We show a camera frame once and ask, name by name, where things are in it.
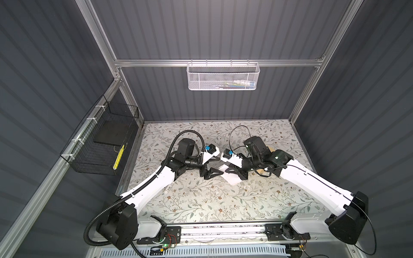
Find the bottle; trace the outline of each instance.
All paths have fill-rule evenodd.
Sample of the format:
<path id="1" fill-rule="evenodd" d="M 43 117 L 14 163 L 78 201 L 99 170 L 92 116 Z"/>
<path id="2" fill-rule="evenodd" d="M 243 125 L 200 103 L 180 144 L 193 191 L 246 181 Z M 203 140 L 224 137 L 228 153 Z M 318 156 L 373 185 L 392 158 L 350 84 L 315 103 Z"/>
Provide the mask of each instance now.
<path id="1" fill-rule="evenodd" d="M 255 88 L 255 82 L 253 80 L 235 80 L 234 83 L 246 86 L 247 88 Z"/>

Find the white wire basket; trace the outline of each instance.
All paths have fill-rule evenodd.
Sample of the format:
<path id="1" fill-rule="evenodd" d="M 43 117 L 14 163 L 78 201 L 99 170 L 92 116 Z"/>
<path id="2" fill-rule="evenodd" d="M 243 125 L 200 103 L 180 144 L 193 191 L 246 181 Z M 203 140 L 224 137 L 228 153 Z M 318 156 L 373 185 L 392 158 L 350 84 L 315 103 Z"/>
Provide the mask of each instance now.
<path id="1" fill-rule="evenodd" d="M 186 71 L 190 90 L 255 90 L 260 72 L 250 62 L 188 63 Z"/>

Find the aluminum frame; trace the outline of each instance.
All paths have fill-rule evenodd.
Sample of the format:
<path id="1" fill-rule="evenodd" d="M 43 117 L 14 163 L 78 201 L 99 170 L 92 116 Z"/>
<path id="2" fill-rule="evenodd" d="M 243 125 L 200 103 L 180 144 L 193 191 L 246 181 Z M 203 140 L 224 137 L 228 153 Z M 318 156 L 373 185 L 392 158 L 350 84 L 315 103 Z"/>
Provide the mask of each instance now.
<path id="1" fill-rule="evenodd" d="M 351 22 L 354 19 L 357 11 L 359 10 L 361 4 L 364 0 L 351 0 L 343 18 L 341 19 L 336 31 L 333 34 L 330 42 L 327 45 L 327 48 L 323 54 L 323 63 L 319 68 L 316 68 L 311 75 L 307 85 L 305 86 L 303 93 L 301 94 L 300 98 L 298 99 L 289 120 L 292 124 L 295 124 L 297 121 L 298 116 L 300 115 L 301 111 L 304 108 L 307 100 L 309 99 L 311 93 L 313 92 L 314 88 L 316 87 L 318 81 L 320 80 L 322 74 L 324 73 L 328 63 L 330 62 L 334 52 L 336 51 L 338 45 L 341 42 L 344 34 L 346 33 L 347 29 L 349 28 Z"/>
<path id="2" fill-rule="evenodd" d="M 116 67 L 186 67 L 188 64 L 193 66 L 208 65 L 234 65 L 248 66 L 258 63 L 260 67 L 320 67 L 322 59 L 254 59 L 254 60 L 168 60 L 168 59 L 140 59 L 126 60 L 117 59 L 114 61 Z"/>
<path id="3" fill-rule="evenodd" d="M 106 90 L 104 97 L 100 98 L 95 108 L 91 111 L 88 118 L 94 118 L 100 106 L 104 105 L 106 100 L 111 100 L 119 89 L 121 81 L 119 78 L 113 80 L 109 88 Z M 88 127 L 88 124 L 92 123 L 91 119 L 86 119 L 84 124 L 79 128 L 74 138 L 80 137 Z M 64 153 L 69 153 L 76 143 L 71 141 Z M 36 190 L 30 201 L 24 207 L 23 211 L 14 221 L 12 227 L 0 242 L 0 257 L 11 258 L 20 247 L 24 238 L 30 231 L 31 227 L 39 217 L 46 203 L 54 193 L 55 189 L 59 185 L 60 181 L 66 174 L 70 165 L 62 157 L 59 157 L 53 168 L 50 170 L 46 178 L 43 180 L 39 188 Z"/>
<path id="4" fill-rule="evenodd" d="M 351 258 L 367 258 L 366 255 L 354 247 L 354 245 L 346 244 L 346 246 L 349 250 Z"/>
<path id="5" fill-rule="evenodd" d="M 92 35 L 102 52 L 102 55 L 112 72 L 112 75 L 114 78 L 120 76 L 123 85 L 120 87 L 121 93 L 123 97 L 125 98 L 125 101 L 128 105 L 133 105 L 133 106 L 138 106 L 135 97 L 132 94 L 131 88 L 129 87 L 128 82 L 126 81 L 125 75 L 123 72 L 116 67 L 114 64 L 114 61 L 116 60 L 116 55 L 115 52 L 113 51 L 109 39 L 106 36 L 106 33 L 104 32 L 104 29 L 102 27 L 102 24 L 100 23 L 99 18 L 97 17 L 97 13 L 92 5 L 91 0 L 76 0 L 76 4 L 78 5 L 90 31 L 92 32 Z M 138 123 L 139 126 L 143 125 L 144 118 L 142 116 L 142 113 L 140 112 L 139 109 L 139 117 L 140 117 L 140 122 Z"/>
<path id="6" fill-rule="evenodd" d="M 133 142 L 131 154 L 128 157 L 128 161 L 125 166 L 125 170 L 122 173 L 122 177 L 119 181 L 118 187 L 116 189 L 115 195 L 119 196 L 125 191 L 128 190 L 129 183 L 131 181 L 133 169 L 135 167 L 136 159 L 138 157 L 138 152 L 140 145 L 142 144 L 143 135 L 145 134 L 146 125 L 144 124 L 142 128 L 139 129 L 139 132 L 136 135 L 135 141 Z"/>

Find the black wire basket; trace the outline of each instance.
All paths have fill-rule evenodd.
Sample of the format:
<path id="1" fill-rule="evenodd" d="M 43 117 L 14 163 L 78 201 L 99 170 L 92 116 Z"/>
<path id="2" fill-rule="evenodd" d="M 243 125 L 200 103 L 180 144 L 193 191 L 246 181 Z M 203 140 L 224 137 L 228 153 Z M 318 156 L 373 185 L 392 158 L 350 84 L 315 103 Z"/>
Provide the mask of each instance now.
<path id="1" fill-rule="evenodd" d="M 85 130 L 66 143 L 60 156 L 80 173 L 116 175 L 122 173 L 139 129 L 138 107 L 106 102 L 94 118 L 87 118 Z M 72 150 L 63 153 L 74 143 Z"/>

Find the wire basket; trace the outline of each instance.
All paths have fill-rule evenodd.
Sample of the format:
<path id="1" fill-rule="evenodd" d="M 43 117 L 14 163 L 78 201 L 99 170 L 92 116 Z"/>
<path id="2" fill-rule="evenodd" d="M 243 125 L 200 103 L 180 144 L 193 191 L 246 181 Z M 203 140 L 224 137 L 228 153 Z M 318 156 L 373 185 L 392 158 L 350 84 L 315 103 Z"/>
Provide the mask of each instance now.
<path id="1" fill-rule="evenodd" d="M 188 63 L 186 71 L 190 90 L 255 90 L 260 69 L 258 63 L 242 66 Z"/>
<path id="2" fill-rule="evenodd" d="M 138 107 L 106 102 L 94 118 L 87 118 L 84 132 L 76 139 L 72 136 L 60 156 L 76 172 L 102 175 L 116 175 L 117 171 L 122 173 L 139 129 L 138 118 Z M 120 124 L 125 128 L 121 146 L 96 141 L 105 123 Z M 75 142 L 72 150 L 63 153 L 72 141 Z"/>

